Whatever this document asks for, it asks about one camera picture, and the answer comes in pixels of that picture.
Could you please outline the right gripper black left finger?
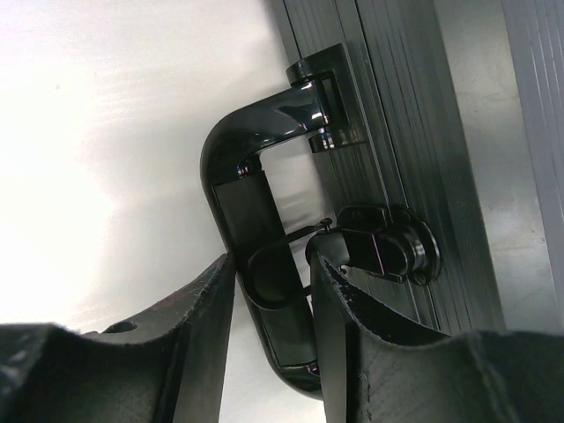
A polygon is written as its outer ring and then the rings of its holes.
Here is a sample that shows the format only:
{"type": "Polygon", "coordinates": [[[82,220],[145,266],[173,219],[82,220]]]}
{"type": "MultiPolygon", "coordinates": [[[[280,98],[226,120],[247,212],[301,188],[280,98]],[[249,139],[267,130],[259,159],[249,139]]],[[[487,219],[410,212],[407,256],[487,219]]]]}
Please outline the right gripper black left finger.
{"type": "Polygon", "coordinates": [[[215,422],[234,304],[234,260],[102,332],[1,328],[4,422],[215,422]]]}

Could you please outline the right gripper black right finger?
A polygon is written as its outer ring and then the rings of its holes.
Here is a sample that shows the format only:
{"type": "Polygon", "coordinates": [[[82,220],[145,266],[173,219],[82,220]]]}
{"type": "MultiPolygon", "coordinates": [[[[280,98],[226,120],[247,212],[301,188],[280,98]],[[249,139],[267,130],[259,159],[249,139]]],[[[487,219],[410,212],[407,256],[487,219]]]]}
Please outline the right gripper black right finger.
{"type": "Polygon", "coordinates": [[[320,254],[310,270],[329,422],[562,421],[562,336],[451,337],[361,291],[320,254]]]}

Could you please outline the black poker set case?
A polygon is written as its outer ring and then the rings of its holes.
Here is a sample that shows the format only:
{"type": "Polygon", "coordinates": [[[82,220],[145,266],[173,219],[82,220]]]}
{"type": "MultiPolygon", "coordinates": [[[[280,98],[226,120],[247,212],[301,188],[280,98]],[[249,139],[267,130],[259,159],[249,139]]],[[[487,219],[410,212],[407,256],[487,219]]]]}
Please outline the black poker set case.
{"type": "Polygon", "coordinates": [[[506,325],[434,1],[272,1],[288,87],[222,118],[200,175],[245,295],[277,303],[249,312],[278,379],[321,396],[312,315],[264,152],[305,136],[335,210],[413,215],[440,251],[439,274],[353,281],[428,327],[457,334],[506,325]]]}

